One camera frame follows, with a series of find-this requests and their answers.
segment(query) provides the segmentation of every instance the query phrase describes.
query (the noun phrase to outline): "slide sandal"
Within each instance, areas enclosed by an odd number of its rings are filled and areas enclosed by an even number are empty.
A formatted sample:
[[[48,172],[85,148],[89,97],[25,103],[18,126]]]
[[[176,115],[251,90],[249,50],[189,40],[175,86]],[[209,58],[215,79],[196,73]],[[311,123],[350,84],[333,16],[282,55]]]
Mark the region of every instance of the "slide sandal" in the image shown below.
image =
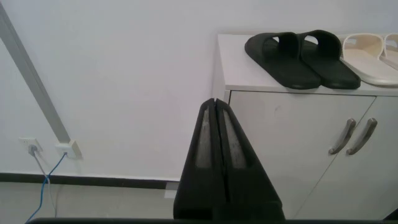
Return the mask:
[[[381,60],[398,70],[398,34],[387,34],[384,36]]]
[[[362,81],[379,86],[397,86],[398,71],[380,61],[384,40],[376,34],[337,35],[342,58]]]
[[[340,61],[340,40],[332,33],[314,30],[298,34],[300,39],[300,59],[321,78],[327,88],[354,90],[361,86],[361,79]],[[314,37],[318,44],[305,40]]]
[[[317,74],[299,60],[299,38],[292,32],[255,35],[246,42],[244,49],[284,87],[307,90],[320,86]]]

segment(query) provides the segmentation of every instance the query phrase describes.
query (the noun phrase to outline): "floor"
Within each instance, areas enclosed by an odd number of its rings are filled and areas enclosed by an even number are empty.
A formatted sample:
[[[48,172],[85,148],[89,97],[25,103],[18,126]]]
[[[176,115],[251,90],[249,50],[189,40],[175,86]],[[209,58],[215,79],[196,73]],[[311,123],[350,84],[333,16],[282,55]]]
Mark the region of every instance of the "floor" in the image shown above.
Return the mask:
[[[39,206],[40,188],[0,182],[0,224],[25,223]],[[173,217],[173,193],[166,190],[52,184],[51,193],[58,217]],[[54,217],[47,186],[35,217]]]

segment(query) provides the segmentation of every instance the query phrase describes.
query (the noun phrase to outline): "metal pole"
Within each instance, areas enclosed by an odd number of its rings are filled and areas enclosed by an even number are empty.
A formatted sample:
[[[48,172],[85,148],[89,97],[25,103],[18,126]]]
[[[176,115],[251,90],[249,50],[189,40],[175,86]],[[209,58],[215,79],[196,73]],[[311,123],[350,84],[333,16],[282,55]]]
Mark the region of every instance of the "metal pole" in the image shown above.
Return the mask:
[[[4,42],[8,52],[14,60],[17,68],[24,77],[24,80],[35,97],[37,104],[47,121],[49,122],[52,131],[58,138],[60,143],[69,143],[70,137],[65,129],[62,121],[51,102],[49,94],[45,90],[43,83],[30,60],[25,47],[19,39],[14,26],[11,24],[6,11],[0,2],[0,37]]]

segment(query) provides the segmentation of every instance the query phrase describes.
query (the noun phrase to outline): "white cable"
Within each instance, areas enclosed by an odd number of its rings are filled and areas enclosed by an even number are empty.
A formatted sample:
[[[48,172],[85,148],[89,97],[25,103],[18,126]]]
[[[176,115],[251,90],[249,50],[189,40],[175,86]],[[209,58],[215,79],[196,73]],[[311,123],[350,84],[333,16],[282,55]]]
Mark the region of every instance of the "white cable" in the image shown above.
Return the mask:
[[[47,175],[45,174],[42,165],[40,164],[39,160],[36,157],[36,154],[33,152],[33,157],[35,158],[37,165],[39,165],[40,170],[42,171],[44,178],[47,177]],[[54,209],[54,217],[57,217],[57,208],[55,207],[54,201],[52,200],[52,195],[51,195],[51,189],[50,189],[50,179],[48,178],[47,181],[49,182],[49,195],[51,198],[51,204],[52,204],[52,208]]]

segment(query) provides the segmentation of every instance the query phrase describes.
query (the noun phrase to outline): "cable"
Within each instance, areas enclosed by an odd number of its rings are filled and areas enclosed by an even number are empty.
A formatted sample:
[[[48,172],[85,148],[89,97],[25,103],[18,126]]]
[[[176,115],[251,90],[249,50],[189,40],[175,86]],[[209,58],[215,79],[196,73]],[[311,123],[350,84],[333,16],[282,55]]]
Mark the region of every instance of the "cable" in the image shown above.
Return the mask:
[[[47,177],[47,175],[45,174],[45,172],[44,172],[44,170],[43,170],[43,167],[42,167],[42,165],[40,164],[39,160],[37,159],[35,153],[33,154],[33,157],[35,158],[35,160],[36,160],[36,162],[37,162],[37,165],[39,165],[39,168],[40,168],[40,170],[42,171],[44,177]],[[55,207],[54,200],[52,199],[52,195],[51,195],[51,188],[50,188],[51,182],[50,182],[50,178],[48,178],[47,180],[48,180],[48,182],[49,182],[49,195],[50,195],[50,199],[51,199],[52,208],[54,209],[54,217],[56,218],[56,217],[57,217],[57,208]]]
[[[60,163],[62,162],[62,159],[67,155],[67,153],[65,152],[62,156],[62,158],[58,161],[57,165],[55,165],[55,167],[50,171],[50,173],[47,175],[47,177],[44,179],[43,184],[42,184],[42,189],[40,191],[40,204],[39,207],[37,208],[37,210],[26,220],[26,223],[30,221],[30,219],[33,218],[34,215],[36,215],[36,213],[42,208],[42,203],[43,203],[43,191],[44,191],[44,185],[47,181],[48,178],[50,178],[52,172],[54,172],[54,170],[60,165]]]

